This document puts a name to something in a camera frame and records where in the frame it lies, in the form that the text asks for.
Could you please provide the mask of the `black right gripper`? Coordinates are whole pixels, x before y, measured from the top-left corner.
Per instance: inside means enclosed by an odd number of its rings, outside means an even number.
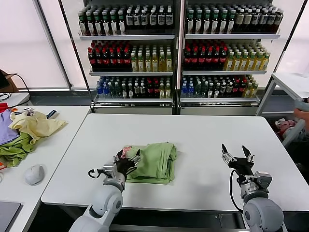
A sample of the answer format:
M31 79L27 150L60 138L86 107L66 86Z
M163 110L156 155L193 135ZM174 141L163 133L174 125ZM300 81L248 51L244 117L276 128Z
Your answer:
M233 157L227 150L226 146L222 144L222 159L225 163L229 163L228 167L236 171L239 176L239 181L245 181L245 176L252 176L252 167L254 165L254 155L244 145L242 150L246 158Z

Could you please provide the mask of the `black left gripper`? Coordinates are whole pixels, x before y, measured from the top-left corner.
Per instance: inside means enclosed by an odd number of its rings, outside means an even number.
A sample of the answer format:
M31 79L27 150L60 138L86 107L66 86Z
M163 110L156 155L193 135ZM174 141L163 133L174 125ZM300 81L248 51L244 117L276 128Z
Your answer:
M128 176L130 173L137 169L137 164L140 161L140 149L130 159L122 159L123 150L120 150L114 157L114 162L117 166L117 171L124 176Z

